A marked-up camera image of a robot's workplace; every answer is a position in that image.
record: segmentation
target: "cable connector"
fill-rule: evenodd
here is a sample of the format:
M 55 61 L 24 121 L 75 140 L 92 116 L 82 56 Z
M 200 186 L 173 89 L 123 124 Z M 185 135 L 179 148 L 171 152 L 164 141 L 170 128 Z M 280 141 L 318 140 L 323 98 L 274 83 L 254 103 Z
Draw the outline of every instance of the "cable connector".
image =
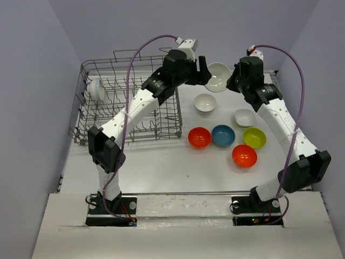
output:
M 183 43 L 183 39 L 181 37 L 177 37 L 177 39 L 175 40 L 175 42 L 178 44 L 178 45 L 181 45 L 181 43 Z
M 247 56 L 250 56 L 251 53 L 255 50 L 255 45 L 251 46 L 250 48 L 247 49 Z

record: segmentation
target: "gray wall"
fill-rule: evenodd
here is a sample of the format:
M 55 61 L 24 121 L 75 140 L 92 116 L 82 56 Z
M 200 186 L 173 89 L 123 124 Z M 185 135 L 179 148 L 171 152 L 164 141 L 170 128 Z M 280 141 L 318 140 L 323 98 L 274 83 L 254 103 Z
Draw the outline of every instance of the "gray wall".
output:
M 80 61 L 47 0 L 0 2 L 0 258 L 31 258 Z
M 344 0 L 320 0 L 292 49 L 306 80 L 302 130 L 332 162 L 317 189 L 323 191 L 329 216 L 345 255 L 345 10 Z M 278 74 L 289 110 L 296 118 L 300 80 L 289 60 Z
M 160 34 L 199 39 L 197 54 L 233 65 L 253 44 L 290 49 L 317 0 L 49 0 L 81 61 L 109 58 Z M 170 46 L 171 39 L 147 47 Z M 265 55 L 265 69 L 284 56 Z

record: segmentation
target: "red bowl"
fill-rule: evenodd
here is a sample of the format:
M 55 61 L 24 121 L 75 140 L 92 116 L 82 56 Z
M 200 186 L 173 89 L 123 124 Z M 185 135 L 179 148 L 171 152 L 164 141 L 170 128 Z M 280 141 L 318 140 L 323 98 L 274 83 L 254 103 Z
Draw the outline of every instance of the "red bowl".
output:
M 206 128 L 192 128 L 188 133 L 188 141 L 195 148 L 205 148 L 211 143 L 212 136 Z
M 236 165 L 249 168 L 258 161 L 257 152 L 248 145 L 238 145 L 232 151 L 232 159 Z

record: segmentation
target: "white bowl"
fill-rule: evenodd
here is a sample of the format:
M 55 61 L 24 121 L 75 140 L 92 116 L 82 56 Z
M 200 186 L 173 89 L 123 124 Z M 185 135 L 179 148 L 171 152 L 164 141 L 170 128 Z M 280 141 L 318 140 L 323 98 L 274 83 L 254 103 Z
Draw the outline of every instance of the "white bowl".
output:
M 223 63 L 212 63 L 207 67 L 212 75 L 205 87 L 213 92 L 220 93 L 226 89 L 226 81 L 231 77 L 232 72 Z
M 104 100 L 104 85 L 101 78 L 93 79 L 87 86 L 91 98 L 95 101 Z
M 194 107 L 201 114 L 211 113 L 216 108 L 216 105 L 216 99 L 208 93 L 199 94 L 194 99 Z
M 250 110 L 237 110 L 235 119 L 237 124 L 242 127 L 252 127 L 255 124 L 255 115 Z

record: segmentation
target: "metal wire rack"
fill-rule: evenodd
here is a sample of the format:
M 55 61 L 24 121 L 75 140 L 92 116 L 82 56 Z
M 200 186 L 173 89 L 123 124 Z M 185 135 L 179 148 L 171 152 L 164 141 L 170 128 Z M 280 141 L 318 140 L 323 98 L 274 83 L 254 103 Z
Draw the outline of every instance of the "metal wire rack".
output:
M 88 60 L 80 67 L 70 120 L 70 135 L 78 145 L 87 144 L 87 131 L 100 127 L 132 99 L 142 83 L 162 65 L 170 48 L 160 48 L 155 56 L 139 56 L 134 60 L 130 74 L 130 96 L 126 97 L 126 70 L 135 50 L 114 51 L 114 58 Z M 87 84 L 102 78 L 105 87 L 103 101 L 95 101 L 87 92 Z M 178 91 L 158 109 L 148 114 L 126 137 L 126 143 L 180 138 L 182 116 Z

